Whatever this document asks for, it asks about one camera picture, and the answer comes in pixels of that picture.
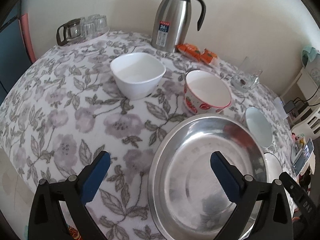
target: table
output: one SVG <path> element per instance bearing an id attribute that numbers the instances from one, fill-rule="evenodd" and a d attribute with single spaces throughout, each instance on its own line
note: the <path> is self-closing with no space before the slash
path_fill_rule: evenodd
<path id="1" fill-rule="evenodd" d="M 122 95 L 109 66 L 133 51 L 152 54 L 167 68 L 157 89 L 137 101 Z M 79 174 L 101 150 L 108 151 L 108 174 L 87 204 L 91 216 L 109 240 L 163 239 L 148 209 L 148 170 L 166 134 L 191 116 L 182 100 L 185 73 L 193 69 L 214 73 L 232 91 L 232 104 L 220 114 L 240 121 L 249 106 L 263 111 L 273 128 L 268 151 L 293 176 L 291 132 L 272 103 L 274 92 L 259 84 L 240 93 L 230 86 L 236 68 L 229 63 L 210 68 L 179 53 L 154 49 L 149 36 L 121 31 L 55 46 L 38 59 L 0 107 L 0 144 L 33 192 L 39 179 L 63 181 Z M 289 205 L 293 211 L 292 199 Z M 66 207 L 62 210 L 73 225 Z"/>

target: white bowl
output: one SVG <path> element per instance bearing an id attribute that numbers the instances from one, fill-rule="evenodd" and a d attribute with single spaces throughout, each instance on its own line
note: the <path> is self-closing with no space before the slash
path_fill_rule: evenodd
<path id="1" fill-rule="evenodd" d="M 272 183 L 274 179 L 279 178 L 283 170 L 278 158 L 272 153 L 265 153 L 264 159 L 268 168 L 268 182 Z"/>
<path id="2" fill-rule="evenodd" d="M 241 123 L 249 129 L 261 147 L 270 147 L 272 143 L 271 125 L 257 108 L 248 107 L 244 112 Z"/>
<path id="3" fill-rule="evenodd" d="M 110 68 L 120 91 L 130 100 L 149 95 L 165 73 L 165 66 L 150 54 L 136 52 L 117 57 Z"/>
<path id="4" fill-rule="evenodd" d="M 186 76 L 184 104 L 193 114 L 218 113 L 231 103 L 228 87 L 212 73 L 193 70 Z"/>

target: coffee pot handle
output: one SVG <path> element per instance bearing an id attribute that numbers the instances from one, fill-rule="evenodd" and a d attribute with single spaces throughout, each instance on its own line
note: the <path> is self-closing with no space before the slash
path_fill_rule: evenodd
<path id="1" fill-rule="evenodd" d="M 206 11 L 206 6 L 203 0 L 198 0 L 201 4 L 201 14 L 200 14 L 200 18 L 198 20 L 198 24 L 197 24 L 197 29 L 198 31 L 200 30 L 202 24 L 203 24 L 203 20 L 204 20 L 204 16 L 205 16 L 205 11 Z"/>
<path id="2" fill-rule="evenodd" d="M 61 41 L 59 30 L 63 27 L 63 41 Z M 57 30 L 57 44 L 59 46 L 64 46 L 68 43 L 67 41 L 67 24 L 61 25 Z"/>

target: white wall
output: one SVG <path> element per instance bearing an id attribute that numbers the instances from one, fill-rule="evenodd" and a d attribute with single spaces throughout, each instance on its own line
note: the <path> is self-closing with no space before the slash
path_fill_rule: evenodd
<path id="1" fill-rule="evenodd" d="M 112 29 L 152 33 L 161 0 L 23 0 L 36 57 L 56 44 L 57 28 L 76 17 L 106 14 Z M 238 65 L 245 56 L 263 69 L 262 83 L 281 93 L 301 68 L 304 45 L 320 49 L 320 30 L 300 0 L 204 0 L 207 13 L 199 32 L 200 4 L 192 0 L 186 42 L 208 48 Z"/>

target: smartphone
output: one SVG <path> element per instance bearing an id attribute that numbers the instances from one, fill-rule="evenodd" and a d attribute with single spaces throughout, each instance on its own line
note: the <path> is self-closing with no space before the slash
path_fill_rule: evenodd
<path id="1" fill-rule="evenodd" d="M 311 138 L 308 140 L 306 145 L 303 147 L 299 157 L 296 159 L 296 161 L 293 163 L 292 168 L 296 176 L 299 175 L 299 173 L 302 171 L 304 165 L 307 163 L 307 161 L 311 157 L 311 153 L 314 150 L 313 142 Z"/>

